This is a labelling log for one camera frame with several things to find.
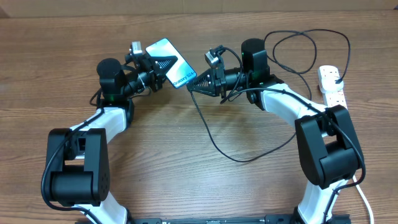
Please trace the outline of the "smartphone with blue screen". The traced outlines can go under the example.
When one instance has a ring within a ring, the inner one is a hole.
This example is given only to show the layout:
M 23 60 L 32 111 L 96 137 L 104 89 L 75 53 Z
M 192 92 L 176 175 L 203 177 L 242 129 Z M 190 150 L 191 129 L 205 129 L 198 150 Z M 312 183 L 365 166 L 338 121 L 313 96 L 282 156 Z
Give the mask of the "smartphone with blue screen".
M 146 47 L 146 52 L 155 60 L 174 88 L 180 88 L 197 77 L 196 71 L 167 38 Z

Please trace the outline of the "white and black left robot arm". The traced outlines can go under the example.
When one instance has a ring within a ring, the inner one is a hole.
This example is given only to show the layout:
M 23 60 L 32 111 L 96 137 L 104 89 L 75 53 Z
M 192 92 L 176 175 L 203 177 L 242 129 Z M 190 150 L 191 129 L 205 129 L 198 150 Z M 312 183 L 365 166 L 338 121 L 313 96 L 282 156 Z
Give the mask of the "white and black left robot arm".
M 100 89 L 90 100 L 95 114 L 70 128 L 51 130 L 40 190 L 48 207 L 79 211 L 92 223 L 133 223 L 129 210 L 110 192 L 108 143 L 132 123 L 132 97 L 162 88 L 175 68 L 174 55 L 127 54 L 125 63 L 106 58 L 98 64 Z

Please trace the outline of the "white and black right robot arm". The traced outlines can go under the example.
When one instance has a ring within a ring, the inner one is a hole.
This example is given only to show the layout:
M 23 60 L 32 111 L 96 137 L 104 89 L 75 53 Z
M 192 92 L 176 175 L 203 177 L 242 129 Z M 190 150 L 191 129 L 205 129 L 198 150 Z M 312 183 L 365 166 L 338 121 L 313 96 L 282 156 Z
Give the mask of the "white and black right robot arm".
M 308 179 L 302 201 L 291 215 L 266 215 L 267 223 L 350 223 L 349 215 L 334 215 L 332 208 L 341 190 L 359 185 L 353 179 L 365 171 L 364 157 L 348 110 L 312 102 L 271 74 L 262 39 L 241 44 L 240 66 L 225 69 L 222 45 L 209 50 L 210 68 L 187 85 L 191 94 L 228 100 L 245 93 L 250 103 L 274 113 L 295 128 L 300 165 Z

